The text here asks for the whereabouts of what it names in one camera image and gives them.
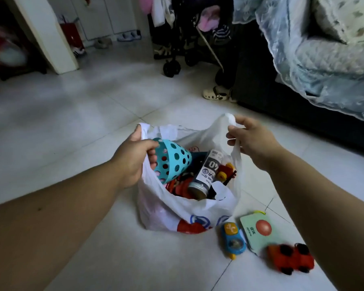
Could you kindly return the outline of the white clog shoe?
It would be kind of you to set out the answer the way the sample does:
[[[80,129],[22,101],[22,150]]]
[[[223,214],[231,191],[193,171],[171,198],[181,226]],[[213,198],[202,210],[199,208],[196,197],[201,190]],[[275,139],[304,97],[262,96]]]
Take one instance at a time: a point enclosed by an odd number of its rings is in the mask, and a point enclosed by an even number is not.
[[[214,86],[211,89],[205,89],[202,94],[203,98],[215,101],[227,101],[231,96],[231,89],[226,89],[221,86]]]

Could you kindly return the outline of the pair of grey sandals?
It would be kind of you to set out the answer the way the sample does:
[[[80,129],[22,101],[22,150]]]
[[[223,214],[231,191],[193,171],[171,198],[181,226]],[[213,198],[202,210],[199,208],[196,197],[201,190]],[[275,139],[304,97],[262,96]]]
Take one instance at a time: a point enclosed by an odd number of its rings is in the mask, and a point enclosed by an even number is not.
[[[118,42],[132,42],[141,40],[141,38],[142,36],[140,30],[131,30],[116,34],[116,40]]]

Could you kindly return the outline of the pink hat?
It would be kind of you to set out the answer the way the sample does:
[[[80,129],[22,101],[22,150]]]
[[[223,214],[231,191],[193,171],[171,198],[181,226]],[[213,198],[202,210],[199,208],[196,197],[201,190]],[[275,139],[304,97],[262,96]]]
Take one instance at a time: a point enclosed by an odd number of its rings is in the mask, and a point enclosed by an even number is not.
[[[201,32],[209,32],[218,28],[220,23],[220,6],[213,5],[205,8],[199,18],[198,29]]]

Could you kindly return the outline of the person's right hand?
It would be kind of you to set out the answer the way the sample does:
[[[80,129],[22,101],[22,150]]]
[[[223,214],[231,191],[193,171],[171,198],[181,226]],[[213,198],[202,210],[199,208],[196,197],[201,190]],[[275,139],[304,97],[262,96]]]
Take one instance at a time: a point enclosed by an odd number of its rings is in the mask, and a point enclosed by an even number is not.
[[[229,146],[239,147],[241,153],[249,156],[260,170],[266,172],[285,150],[260,122],[255,128],[229,125],[226,138]]]

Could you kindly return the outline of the spotted cream pillow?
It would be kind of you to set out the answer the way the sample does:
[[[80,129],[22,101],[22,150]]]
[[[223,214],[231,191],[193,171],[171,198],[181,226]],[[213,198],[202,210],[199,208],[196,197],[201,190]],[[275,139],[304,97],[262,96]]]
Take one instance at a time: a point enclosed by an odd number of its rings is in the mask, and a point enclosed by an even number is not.
[[[364,0],[311,0],[321,30],[345,43],[364,43]]]

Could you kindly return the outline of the black baby stroller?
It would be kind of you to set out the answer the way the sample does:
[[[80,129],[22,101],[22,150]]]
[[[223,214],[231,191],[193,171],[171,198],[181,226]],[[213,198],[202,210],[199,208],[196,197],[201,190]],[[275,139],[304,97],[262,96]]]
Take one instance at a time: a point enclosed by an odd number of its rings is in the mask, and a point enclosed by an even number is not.
[[[173,29],[166,23],[160,27],[154,27],[152,22],[152,1],[139,0],[142,11],[147,14],[150,23],[151,38],[164,42],[160,49],[154,51],[155,59],[165,59],[163,74],[172,78],[181,70],[177,56],[184,56],[185,63],[192,67],[201,61],[201,50],[199,41],[203,41],[208,51],[215,60],[215,64],[225,74],[223,63],[214,51],[216,43],[212,31],[201,32],[197,25],[201,12],[210,6],[220,6],[220,25],[226,24],[230,27],[231,17],[234,9],[233,0],[171,0],[175,13]]]

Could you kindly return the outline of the person's left forearm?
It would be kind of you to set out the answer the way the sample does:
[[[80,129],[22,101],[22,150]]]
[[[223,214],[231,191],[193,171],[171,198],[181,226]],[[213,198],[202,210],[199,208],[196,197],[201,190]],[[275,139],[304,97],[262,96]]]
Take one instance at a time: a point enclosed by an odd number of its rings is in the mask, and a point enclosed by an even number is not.
[[[111,160],[0,204],[0,291],[43,291],[116,199]]]

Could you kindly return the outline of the red toy car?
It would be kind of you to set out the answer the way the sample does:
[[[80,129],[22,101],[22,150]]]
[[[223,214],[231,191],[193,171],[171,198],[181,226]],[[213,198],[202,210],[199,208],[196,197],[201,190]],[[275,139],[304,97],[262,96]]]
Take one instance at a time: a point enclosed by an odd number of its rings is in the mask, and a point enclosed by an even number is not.
[[[276,269],[286,275],[291,275],[294,270],[309,273],[315,267],[314,258],[305,244],[268,245],[267,254]]]

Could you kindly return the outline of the green flash card stack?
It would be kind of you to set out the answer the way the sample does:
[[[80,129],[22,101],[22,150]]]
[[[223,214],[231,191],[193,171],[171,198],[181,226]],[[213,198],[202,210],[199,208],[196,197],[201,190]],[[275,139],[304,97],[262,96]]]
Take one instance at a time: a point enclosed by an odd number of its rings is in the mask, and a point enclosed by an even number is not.
[[[253,213],[239,218],[248,249],[259,257],[265,257],[267,247],[282,243],[280,233],[272,220],[264,211],[253,211]]]

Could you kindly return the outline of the white plastic bag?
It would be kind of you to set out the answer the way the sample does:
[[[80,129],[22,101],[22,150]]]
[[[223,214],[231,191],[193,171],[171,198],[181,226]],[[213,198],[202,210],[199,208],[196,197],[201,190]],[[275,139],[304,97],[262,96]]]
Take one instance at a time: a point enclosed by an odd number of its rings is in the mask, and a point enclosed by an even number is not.
[[[175,140],[184,148],[196,147],[201,152],[208,148],[225,148],[226,129],[235,125],[235,117],[226,113],[218,117],[207,129],[195,131],[181,126],[165,125],[152,128],[147,123],[140,123],[141,138],[151,139],[161,136],[166,140]],[[202,221],[202,228],[210,228],[230,218],[241,197],[241,177],[230,181],[230,192],[224,200],[190,200],[169,193],[165,185],[158,180],[146,158],[142,166],[142,176],[138,183],[138,208],[140,218],[148,230],[178,231],[181,221],[193,224]]]

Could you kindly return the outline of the black labelled can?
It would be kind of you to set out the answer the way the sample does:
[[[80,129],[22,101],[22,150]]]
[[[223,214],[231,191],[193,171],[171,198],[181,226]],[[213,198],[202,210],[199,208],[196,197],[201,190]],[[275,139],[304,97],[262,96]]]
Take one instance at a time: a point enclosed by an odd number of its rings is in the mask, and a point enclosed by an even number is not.
[[[208,151],[199,170],[189,183],[188,191],[196,200],[203,200],[208,197],[209,189],[214,181],[216,173],[223,159],[221,150],[212,149]]]

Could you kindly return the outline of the red bag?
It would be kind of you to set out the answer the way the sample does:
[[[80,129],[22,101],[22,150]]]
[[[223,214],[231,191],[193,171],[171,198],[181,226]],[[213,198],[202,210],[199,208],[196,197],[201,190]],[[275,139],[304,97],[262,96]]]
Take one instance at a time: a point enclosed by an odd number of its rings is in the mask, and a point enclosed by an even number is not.
[[[85,48],[75,23],[68,22],[68,23],[60,23],[59,25],[63,31],[63,34],[69,46],[78,49]]]

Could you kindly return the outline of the person's left hand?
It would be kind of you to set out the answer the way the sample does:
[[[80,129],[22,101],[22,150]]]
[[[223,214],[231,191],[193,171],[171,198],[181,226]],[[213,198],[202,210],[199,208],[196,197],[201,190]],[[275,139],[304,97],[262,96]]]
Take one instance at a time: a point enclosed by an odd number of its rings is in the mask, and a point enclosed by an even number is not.
[[[158,145],[158,142],[151,139],[130,141],[130,135],[128,136],[110,160],[114,170],[113,175],[117,177],[118,188],[125,189],[138,182],[146,158],[149,160],[150,168],[155,170],[157,166],[155,149]]]

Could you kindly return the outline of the striped garment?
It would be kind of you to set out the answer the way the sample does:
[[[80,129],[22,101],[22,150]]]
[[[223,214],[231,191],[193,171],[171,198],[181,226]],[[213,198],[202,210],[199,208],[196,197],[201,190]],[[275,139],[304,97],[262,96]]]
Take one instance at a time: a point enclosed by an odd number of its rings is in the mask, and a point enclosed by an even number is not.
[[[230,27],[226,24],[220,25],[212,31],[214,43],[226,43],[231,39]]]

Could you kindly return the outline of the light blue lace blanket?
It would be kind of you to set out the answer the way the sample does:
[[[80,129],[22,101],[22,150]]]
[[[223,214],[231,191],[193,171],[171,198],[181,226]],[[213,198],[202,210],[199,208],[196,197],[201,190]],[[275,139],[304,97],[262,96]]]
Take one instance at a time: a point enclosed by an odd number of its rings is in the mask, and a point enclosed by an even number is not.
[[[256,20],[285,85],[314,106],[364,121],[364,43],[325,34],[311,0],[233,1],[233,24]]]

